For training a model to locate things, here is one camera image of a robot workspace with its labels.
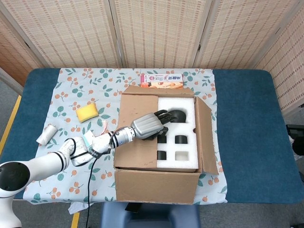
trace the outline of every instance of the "yellow floor line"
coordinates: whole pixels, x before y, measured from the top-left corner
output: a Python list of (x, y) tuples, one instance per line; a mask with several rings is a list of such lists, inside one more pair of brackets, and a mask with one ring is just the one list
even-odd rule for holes
[(17, 101), (16, 101), (15, 106), (14, 106), (14, 109), (13, 109), (13, 111), (10, 114), (10, 118), (9, 118), (8, 124), (6, 125), (6, 128), (4, 130), (3, 136), (1, 138), (1, 141), (0, 141), (0, 154), (2, 153), (4, 144), (5, 144), (6, 139), (8, 138), (8, 135), (10, 133), (10, 128), (13, 125), (16, 113), (17, 113), (18, 108), (19, 108), (20, 100), (21, 100), (21, 96), (18, 96)]
[(76, 212), (76, 213), (74, 214), (73, 220), (72, 220), (71, 228), (77, 228), (77, 226), (78, 226), (78, 221), (79, 221), (79, 215), (80, 215), (79, 212)]

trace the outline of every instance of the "robot finger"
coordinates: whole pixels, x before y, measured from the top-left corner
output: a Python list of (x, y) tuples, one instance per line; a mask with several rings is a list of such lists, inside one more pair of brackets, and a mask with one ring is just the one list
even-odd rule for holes
[(161, 119), (160, 121), (161, 121), (162, 124), (166, 124), (166, 123), (169, 123), (169, 122), (171, 122), (172, 120), (175, 120), (175, 119), (176, 119), (175, 116), (169, 116), (169, 117)]
[(167, 110), (162, 109), (162, 110), (155, 112), (154, 115), (159, 116), (159, 115), (167, 113), (167, 112), (168, 112)]
[(157, 116), (157, 118), (158, 118), (159, 120), (161, 120), (161, 119), (166, 118), (166, 117), (169, 117), (169, 116), (172, 116), (172, 115), (171, 115), (170, 113), (165, 113), (165, 114), (161, 114), (161, 115)]
[(168, 132), (168, 128), (167, 127), (163, 127), (163, 129), (159, 132), (159, 135), (163, 135), (163, 136), (165, 136), (166, 135), (166, 133)]

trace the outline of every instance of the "paper roll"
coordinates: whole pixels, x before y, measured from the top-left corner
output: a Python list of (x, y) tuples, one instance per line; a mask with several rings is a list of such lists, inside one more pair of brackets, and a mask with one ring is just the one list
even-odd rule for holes
[(51, 140), (51, 138), (53, 138), (56, 132), (57, 132), (57, 128), (49, 124), (46, 127), (46, 129), (42, 132), (42, 134), (37, 138), (36, 142), (45, 146)]

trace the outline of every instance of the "blue chair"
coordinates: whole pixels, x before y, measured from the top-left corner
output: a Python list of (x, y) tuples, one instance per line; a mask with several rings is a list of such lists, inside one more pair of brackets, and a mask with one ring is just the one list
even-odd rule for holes
[(128, 202), (105, 202), (101, 228), (201, 228), (197, 205), (143, 203), (138, 213), (126, 211)]

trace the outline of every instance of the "floral tablecloth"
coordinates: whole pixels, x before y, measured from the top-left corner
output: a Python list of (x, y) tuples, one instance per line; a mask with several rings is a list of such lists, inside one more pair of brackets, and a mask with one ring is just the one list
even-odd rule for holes
[[(184, 87), (212, 109), (212, 128), (219, 175), (202, 173), (199, 177), (195, 204), (227, 202), (227, 183), (221, 167), (217, 139), (217, 101), (214, 75), (211, 69), (114, 69), (62, 68), (54, 88), (44, 127), (52, 124), (58, 132), (46, 146), (39, 146), (36, 157), (56, 151), (66, 138), (83, 136), (88, 130), (95, 135), (115, 130), (120, 97), (128, 85), (138, 85), (141, 74), (182, 73)], [(96, 103), (99, 116), (79, 123), (75, 110)], [(99, 159), (90, 183), (90, 202), (115, 201), (114, 152)], [(87, 202), (87, 183), (92, 168), (90, 162), (82, 167), (68, 168), (47, 179), (27, 186), (23, 199), (33, 203)]]

